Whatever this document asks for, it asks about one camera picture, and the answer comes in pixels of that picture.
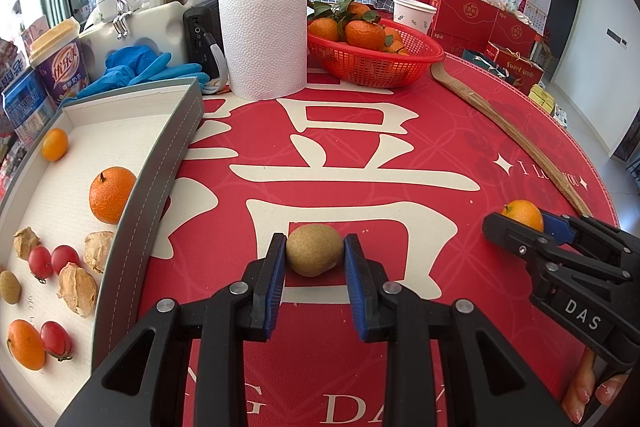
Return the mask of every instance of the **paper towel roll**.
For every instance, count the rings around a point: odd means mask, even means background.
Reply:
[[[306,85],[306,0],[219,0],[229,85],[271,100]]]

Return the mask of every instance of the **black speaker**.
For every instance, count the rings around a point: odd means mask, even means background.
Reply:
[[[204,34],[210,33],[222,52],[222,30],[220,29],[220,6],[218,0],[208,0],[203,4],[189,8],[182,16],[184,33],[187,39],[187,53],[190,62],[200,64],[202,70],[211,78],[220,76],[216,61],[210,53],[210,44],[204,40]]]

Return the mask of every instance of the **tiled floor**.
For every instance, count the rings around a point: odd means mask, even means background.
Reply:
[[[636,182],[628,175],[622,162],[609,157],[586,122],[567,102],[564,94],[554,84],[548,85],[546,90],[566,111],[567,131],[582,147],[607,187],[620,220],[620,228],[640,237],[640,189]]]

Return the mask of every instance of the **star decoration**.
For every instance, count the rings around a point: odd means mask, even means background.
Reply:
[[[500,156],[500,153],[498,153],[498,159],[494,163],[503,168],[507,174],[509,174],[509,170],[511,169],[511,167],[513,167],[513,165],[511,165],[507,160]]]

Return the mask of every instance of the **blue gripper pad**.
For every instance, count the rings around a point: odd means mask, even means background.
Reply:
[[[271,333],[276,327],[278,318],[278,310],[280,309],[280,299],[282,298],[282,288],[284,287],[285,274],[285,247],[287,241],[281,241],[278,245],[278,253],[276,261],[271,273],[269,287],[267,289],[265,310],[264,310],[264,333],[267,338],[271,337]]]
[[[344,275],[353,325],[362,341],[373,342],[380,331],[378,291],[358,236],[354,233],[344,238]]]
[[[364,313],[364,292],[360,283],[358,268],[354,258],[351,243],[344,240],[344,276],[347,279],[347,291],[349,292],[349,302],[351,303],[351,317],[353,325],[358,332],[358,336],[363,341],[367,336],[367,321]]]
[[[545,223],[545,233],[551,235],[556,240],[556,245],[571,244],[575,238],[575,232],[571,230],[569,223],[564,217],[558,217],[549,214],[544,210],[542,212],[542,220]]]

